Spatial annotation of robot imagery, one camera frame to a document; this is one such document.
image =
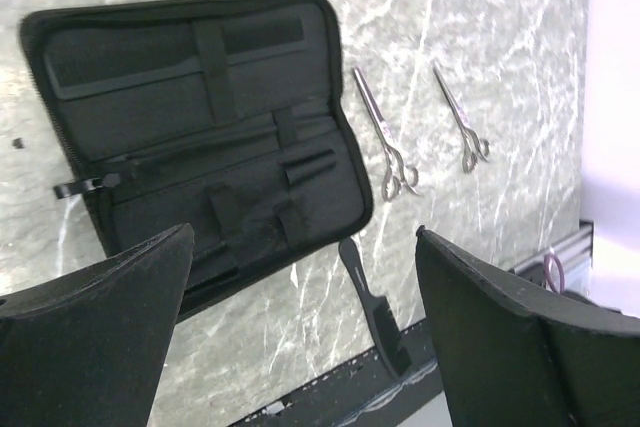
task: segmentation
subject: black brush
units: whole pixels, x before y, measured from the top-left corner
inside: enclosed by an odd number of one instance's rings
[[[380,358],[389,373],[399,378],[411,367],[411,356],[402,344],[402,335],[389,301],[384,296],[373,295],[369,290],[358,247],[351,238],[342,240],[338,251],[360,297],[367,325]]]

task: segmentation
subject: silver scissors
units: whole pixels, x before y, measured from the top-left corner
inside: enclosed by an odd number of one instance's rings
[[[412,194],[420,196],[420,193],[415,190],[420,180],[418,169],[413,165],[405,163],[399,146],[391,135],[389,124],[382,116],[380,108],[373,98],[373,94],[371,94],[369,86],[358,67],[353,68],[353,75],[356,78],[358,89],[367,106],[371,120],[373,120],[373,126],[376,128],[376,133],[380,138],[382,149],[384,150],[384,155],[387,160],[387,171],[382,181],[382,199],[386,202],[392,201],[400,194],[400,189],[403,186]]]
[[[458,102],[456,102],[455,97],[449,90],[447,83],[444,81],[442,73],[440,72],[440,66],[437,62],[434,62],[433,64],[433,72],[436,74],[438,84],[440,84],[440,88],[442,89],[444,96],[447,98],[447,103],[453,112],[456,124],[458,124],[460,133],[462,134],[462,140],[464,141],[462,170],[465,174],[469,174],[476,167],[478,158],[484,162],[489,162],[488,157],[491,153],[489,149],[489,141],[478,137],[476,131],[471,128],[471,124],[469,123],[469,119],[464,113],[464,110],[462,110],[462,107],[460,107]]]

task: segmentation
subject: marble table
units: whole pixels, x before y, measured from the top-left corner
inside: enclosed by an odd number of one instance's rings
[[[0,0],[0,294],[104,254],[29,79],[16,28],[26,13],[134,0]],[[424,316],[414,272],[421,223],[509,267],[578,227],[587,0],[331,0],[341,20],[343,106],[376,194],[357,236],[372,289],[401,327]],[[431,71],[438,59],[491,163],[462,173],[462,142]],[[384,156],[349,68],[358,64],[406,156],[420,198],[380,199]],[[24,148],[13,145],[21,138]],[[150,419],[218,426],[370,347],[335,245],[176,327]]]

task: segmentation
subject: marble surface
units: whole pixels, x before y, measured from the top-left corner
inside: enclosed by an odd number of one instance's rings
[[[0,294],[103,258],[82,202],[50,190],[70,171],[16,26],[37,9],[122,1],[132,0],[0,0]],[[577,229],[587,0],[331,1],[345,70],[363,69],[421,174],[421,198],[382,203],[384,156],[348,75],[343,106],[376,194],[356,240],[401,326],[424,316],[419,224],[505,268]],[[471,175],[435,59],[492,143],[491,163]],[[336,246],[326,247],[177,326],[150,425],[226,425],[371,344]]]

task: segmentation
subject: purple cord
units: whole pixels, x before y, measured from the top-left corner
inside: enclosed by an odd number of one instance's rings
[[[560,259],[556,254],[554,254],[553,252],[549,252],[544,256],[543,263],[544,263],[544,278],[547,279],[547,284],[549,285],[549,288],[551,289],[552,292],[555,292],[556,294],[561,294],[562,292],[564,292],[564,268],[562,267],[562,262],[560,262]],[[553,279],[551,279],[551,268],[553,267],[554,263],[558,268],[558,277],[560,277],[560,289],[556,287],[556,284],[553,282]]]

